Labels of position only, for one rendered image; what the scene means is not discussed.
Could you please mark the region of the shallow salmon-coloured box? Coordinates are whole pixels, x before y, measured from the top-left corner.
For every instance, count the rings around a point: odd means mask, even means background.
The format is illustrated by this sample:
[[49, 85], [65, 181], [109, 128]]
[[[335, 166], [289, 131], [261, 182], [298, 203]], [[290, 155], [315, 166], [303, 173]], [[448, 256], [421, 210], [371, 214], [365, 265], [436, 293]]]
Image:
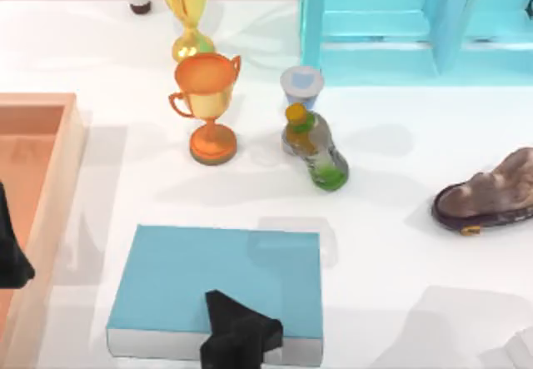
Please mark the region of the shallow salmon-coloured box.
[[24, 288], [0, 290], [0, 369], [36, 369], [85, 143], [75, 94], [0, 92], [0, 182], [36, 272]]

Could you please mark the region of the orange and gold trophy cup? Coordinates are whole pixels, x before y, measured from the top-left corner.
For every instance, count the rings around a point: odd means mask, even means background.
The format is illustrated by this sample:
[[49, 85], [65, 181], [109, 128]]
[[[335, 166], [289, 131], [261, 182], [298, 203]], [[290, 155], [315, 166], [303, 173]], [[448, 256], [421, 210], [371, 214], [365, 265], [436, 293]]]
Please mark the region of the orange and gold trophy cup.
[[174, 77], [180, 88], [168, 99], [182, 117], [204, 121], [191, 135], [192, 157], [208, 166], [230, 161], [237, 152], [237, 137], [228, 126], [217, 122], [229, 108], [242, 59], [216, 52], [200, 52], [181, 61]]

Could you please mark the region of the white cup with blue label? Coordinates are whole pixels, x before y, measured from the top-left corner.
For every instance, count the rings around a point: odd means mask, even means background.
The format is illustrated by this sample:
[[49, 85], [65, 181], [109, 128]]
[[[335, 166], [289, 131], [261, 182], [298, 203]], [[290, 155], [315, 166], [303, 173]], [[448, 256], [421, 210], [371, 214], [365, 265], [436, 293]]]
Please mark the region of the white cup with blue label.
[[293, 66], [286, 69], [280, 77], [280, 84], [287, 103], [302, 103], [313, 110], [320, 92], [324, 88], [324, 77], [311, 66]]

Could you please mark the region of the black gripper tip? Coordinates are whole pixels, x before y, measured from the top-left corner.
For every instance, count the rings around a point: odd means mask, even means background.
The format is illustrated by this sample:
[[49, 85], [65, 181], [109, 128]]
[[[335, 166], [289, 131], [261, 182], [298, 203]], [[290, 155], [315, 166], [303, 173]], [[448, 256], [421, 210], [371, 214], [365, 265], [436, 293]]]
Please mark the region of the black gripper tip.
[[0, 289], [21, 289], [35, 274], [31, 262], [17, 241], [5, 188], [0, 182]]

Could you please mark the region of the light blue rack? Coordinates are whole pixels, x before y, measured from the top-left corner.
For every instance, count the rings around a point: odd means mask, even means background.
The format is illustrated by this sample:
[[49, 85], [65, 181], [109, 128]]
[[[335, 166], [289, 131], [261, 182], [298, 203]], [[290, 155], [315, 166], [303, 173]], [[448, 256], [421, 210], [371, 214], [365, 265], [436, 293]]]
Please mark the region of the light blue rack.
[[331, 85], [533, 86], [533, 0], [299, 0]]

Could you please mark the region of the tall gold trophy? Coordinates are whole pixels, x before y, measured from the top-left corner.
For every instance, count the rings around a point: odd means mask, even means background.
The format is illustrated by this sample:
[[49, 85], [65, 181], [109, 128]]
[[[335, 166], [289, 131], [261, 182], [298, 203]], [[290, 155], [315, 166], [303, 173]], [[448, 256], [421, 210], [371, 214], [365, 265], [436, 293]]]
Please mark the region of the tall gold trophy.
[[176, 62], [199, 52], [214, 52], [213, 41], [198, 30], [207, 0], [165, 0], [183, 27], [182, 35], [173, 43], [172, 57]]

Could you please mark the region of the brown shoe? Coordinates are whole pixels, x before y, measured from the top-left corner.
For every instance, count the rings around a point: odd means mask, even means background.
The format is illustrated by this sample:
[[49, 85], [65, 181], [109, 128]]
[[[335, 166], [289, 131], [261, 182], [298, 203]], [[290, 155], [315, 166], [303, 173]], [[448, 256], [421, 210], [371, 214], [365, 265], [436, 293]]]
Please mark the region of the brown shoe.
[[533, 147], [515, 150], [490, 172], [445, 187], [434, 198], [431, 215], [463, 236], [533, 219]]

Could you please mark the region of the blue book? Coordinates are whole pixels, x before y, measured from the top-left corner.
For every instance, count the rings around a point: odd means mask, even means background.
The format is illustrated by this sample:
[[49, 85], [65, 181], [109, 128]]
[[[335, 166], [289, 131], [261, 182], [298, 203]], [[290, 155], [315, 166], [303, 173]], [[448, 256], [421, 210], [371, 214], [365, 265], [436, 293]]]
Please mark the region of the blue book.
[[140, 225], [107, 322], [114, 357], [198, 361], [211, 335], [205, 294], [218, 290], [280, 320], [273, 365], [323, 357], [320, 239], [315, 232]]

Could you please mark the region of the clear bottle with yellow cap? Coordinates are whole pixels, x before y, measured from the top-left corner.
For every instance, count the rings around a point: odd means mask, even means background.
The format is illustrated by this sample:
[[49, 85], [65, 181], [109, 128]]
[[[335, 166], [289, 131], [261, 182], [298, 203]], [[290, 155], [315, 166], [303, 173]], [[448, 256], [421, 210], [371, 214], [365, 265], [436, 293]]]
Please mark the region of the clear bottle with yellow cap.
[[301, 102], [291, 104], [285, 115], [282, 140], [306, 164], [313, 183], [328, 192], [344, 186], [349, 165], [336, 148], [327, 121]]

